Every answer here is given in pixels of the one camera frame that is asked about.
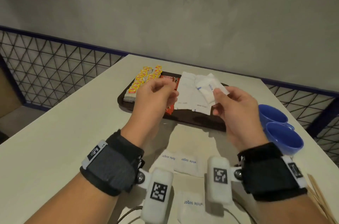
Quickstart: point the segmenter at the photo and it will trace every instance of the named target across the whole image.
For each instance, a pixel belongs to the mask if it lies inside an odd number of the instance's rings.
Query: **metal screw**
[[[137,184],[142,184],[144,183],[145,181],[145,174],[142,173],[141,171],[138,172],[138,175],[137,175]]]
[[[242,172],[241,172],[241,170],[240,169],[235,170],[234,176],[235,176],[236,179],[242,180]]]

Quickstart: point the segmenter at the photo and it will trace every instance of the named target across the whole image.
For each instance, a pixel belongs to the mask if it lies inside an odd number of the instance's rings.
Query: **blue cup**
[[[272,106],[259,104],[259,117],[263,129],[265,129],[267,123],[277,122],[287,126],[291,130],[294,130],[294,127],[287,123],[289,120],[287,116]]]
[[[267,139],[285,155],[293,155],[304,146],[304,141],[298,133],[283,124],[269,122],[264,131]]]

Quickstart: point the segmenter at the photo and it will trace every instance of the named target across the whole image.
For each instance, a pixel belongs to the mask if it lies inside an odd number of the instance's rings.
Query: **gray concrete wall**
[[[338,12],[339,0],[0,0],[0,25],[339,91]]]

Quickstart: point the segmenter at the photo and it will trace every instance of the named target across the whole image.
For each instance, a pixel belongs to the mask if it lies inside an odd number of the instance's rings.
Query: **hand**
[[[214,90],[213,114],[221,117],[226,124],[227,137],[239,150],[268,143],[259,119],[258,102],[237,87],[226,87],[227,96],[220,89]]]
[[[141,147],[147,138],[154,138],[168,106],[178,100],[176,83],[167,78],[148,81],[137,91],[134,109],[121,135]]]

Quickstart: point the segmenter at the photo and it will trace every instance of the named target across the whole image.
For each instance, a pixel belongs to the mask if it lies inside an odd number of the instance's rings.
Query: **tabletop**
[[[304,174],[314,176],[334,216],[339,219],[337,166],[260,79],[128,55],[0,145],[1,221],[24,223],[71,180],[93,146],[128,121],[130,113],[118,106],[119,94],[141,67],[158,64],[164,71],[178,74],[183,71],[200,75],[213,73],[221,82],[250,93],[259,104],[274,106],[285,113],[289,123],[304,140],[304,147],[294,156],[294,161]],[[237,160],[237,151],[227,142],[223,132],[169,120],[164,120],[161,125],[161,132],[145,150],[145,168],[150,172],[154,169],[154,160],[164,148],[171,152],[195,154],[204,161],[211,155],[226,157],[231,164]],[[246,195],[241,186],[233,188],[239,200],[255,214],[253,198]],[[204,193],[204,179],[175,174],[173,190],[174,202],[178,191]],[[120,196],[109,223],[115,223],[128,209],[142,205],[144,196],[140,189]],[[227,208],[240,223],[251,223],[248,215],[237,206]],[[134,211],[122,223],[139,216],[140,211]],[[227,223],[238,223],[228,213],[224,218]],[[135,223],[142,223],[142,220],[137,219]],[[179,223],[175,203],[172,203],[168,223]]]

